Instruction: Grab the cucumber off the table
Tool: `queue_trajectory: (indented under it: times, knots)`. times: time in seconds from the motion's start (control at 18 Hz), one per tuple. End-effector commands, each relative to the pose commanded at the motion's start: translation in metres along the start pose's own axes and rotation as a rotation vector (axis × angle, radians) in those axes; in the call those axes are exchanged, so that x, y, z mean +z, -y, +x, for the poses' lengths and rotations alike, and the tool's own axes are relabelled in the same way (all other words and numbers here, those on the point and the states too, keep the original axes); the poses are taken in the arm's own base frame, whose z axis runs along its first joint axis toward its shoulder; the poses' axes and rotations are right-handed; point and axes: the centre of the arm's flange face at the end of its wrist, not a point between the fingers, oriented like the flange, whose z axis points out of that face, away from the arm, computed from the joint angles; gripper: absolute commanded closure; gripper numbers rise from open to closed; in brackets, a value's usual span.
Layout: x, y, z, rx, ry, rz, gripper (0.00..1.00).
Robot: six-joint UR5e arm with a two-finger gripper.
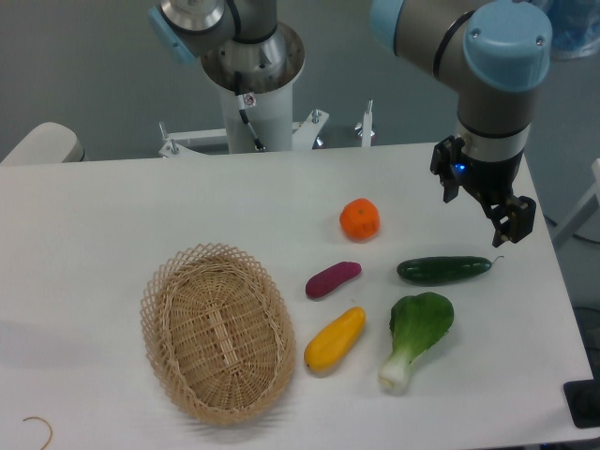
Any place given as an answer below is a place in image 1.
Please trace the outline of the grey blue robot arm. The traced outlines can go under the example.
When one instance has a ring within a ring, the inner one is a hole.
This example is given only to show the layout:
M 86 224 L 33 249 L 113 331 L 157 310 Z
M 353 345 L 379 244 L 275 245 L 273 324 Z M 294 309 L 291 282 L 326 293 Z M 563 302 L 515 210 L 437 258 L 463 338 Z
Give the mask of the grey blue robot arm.
M 148 20 L 175 60 L 200 63 L 217 87 L 231 152 L 313 147 L 326 115 L 293 123 L 291 88 L 305 53 L 275 2 L 162 1 Z M 549 69 L 548 17 L 519 1 L 375 1 L 369 23 L 390 52 L 457 93 L 456 131 L 430 163 L 444 200 L 460 191 L 475 198 L 494 246 L 526 237 L 536 204 L 512 184 Z

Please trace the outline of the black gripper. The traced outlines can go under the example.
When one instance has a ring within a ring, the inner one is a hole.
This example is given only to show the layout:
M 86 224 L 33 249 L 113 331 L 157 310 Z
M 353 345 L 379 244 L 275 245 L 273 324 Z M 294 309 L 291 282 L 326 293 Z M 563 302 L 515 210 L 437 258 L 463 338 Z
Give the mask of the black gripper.
M 492 222 L 495 232 L 492 246 L 516 244 L 533 231 L 536 212 L 534 199 L 516 197 L 513 182 L 523 152 L 500 161 L 481 161 L 462 154 L 465 141 L 449 136 L 433 147 L 430 171 L 443 188 L 442 200 L 453 201 L 460 186 L 475 198 Z

